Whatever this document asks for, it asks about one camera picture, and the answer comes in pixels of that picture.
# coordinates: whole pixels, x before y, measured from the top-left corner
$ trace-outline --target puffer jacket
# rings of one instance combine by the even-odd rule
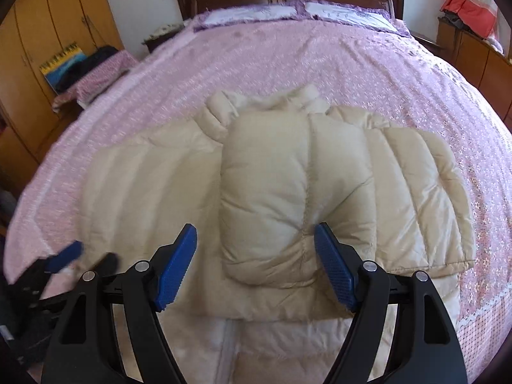
[[[449,147],[364,109],[329,106],[312,85],[267,98],[217,92],[193,120],[100,151],[81,202],[81,263],[110,250],[126,269],[192,223],[198,249],[161,315],[185,378],[320,383],[350,324],[314,250],[322,221],[363,260],[429,273],[455,321],[457,273],[472,267],[475,240]]]

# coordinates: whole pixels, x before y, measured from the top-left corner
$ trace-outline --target metal bolt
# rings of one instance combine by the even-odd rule
[[[82,278],[84,282],[90,282],[94,278],[94,271],[86,271]]]
[[[366,271],[377,271],[377,264],[375,264],[373,261],[365,261],[363,263],[363,268],[366,270]]]
[[[428,274],[424,271],[418,271],[416,273],[416,278],[421,282],[426,282],[428,280]]]
[[[139,261],[135,264],[135,270],[137,271],[146,271],[149,268],[149,263],[147,261]]]

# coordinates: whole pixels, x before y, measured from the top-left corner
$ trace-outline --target blue rubber tip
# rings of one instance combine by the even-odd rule
[[[185,229],[184,232],[180,233],[177,239],[179,243],[175,244],[176,250],[172,254],[158,282],[158,294],[155,299],[155,307],[158,312],[164,310],[169,303],[174,302],[190,261],[196,251],[197,231],[192,225],[187,225]]]
[[[355,312],[357,299],[354,294],[354,277],[336,249],[334,239],[322,225],[317,225],[314,240],[316,252],[322,261],[338,302],[345,305],[351,312]]]
[[[55,274],[82,255],[84,247],[80,241],[72,242],[57,255],[47,259],[45,270]]]

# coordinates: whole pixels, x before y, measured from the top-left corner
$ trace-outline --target pink bedspread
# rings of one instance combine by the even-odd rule
[[[332,103],[360,106],[440,134],[473,204],[475,268],[460,278],[460,341],[473,380],[512,325],[512,136],[480,93],[414,39],[321,21],[190,27],[116,82],[56,143],[9,229],[6,274],[79,237],[80,187],[94,153],[192,115],[216,89],[266,95],[312,82]],[[62,290],[69,272],[49,293]]]

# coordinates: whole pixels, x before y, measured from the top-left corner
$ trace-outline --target pillow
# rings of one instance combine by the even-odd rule
[[[411,37],[407,28],[391,19],[386,10],[363,8],[350,4],[331,3],[327,1],[303,0],[304,14],[312,19],[331,21],[367,28],[376,32],[394,33]]]
[[[219,8],[199,15],[195,30],[229,26],[239,23],[254,23],[271,20],[298,20],[295,4],[246,5],[242,7]]]

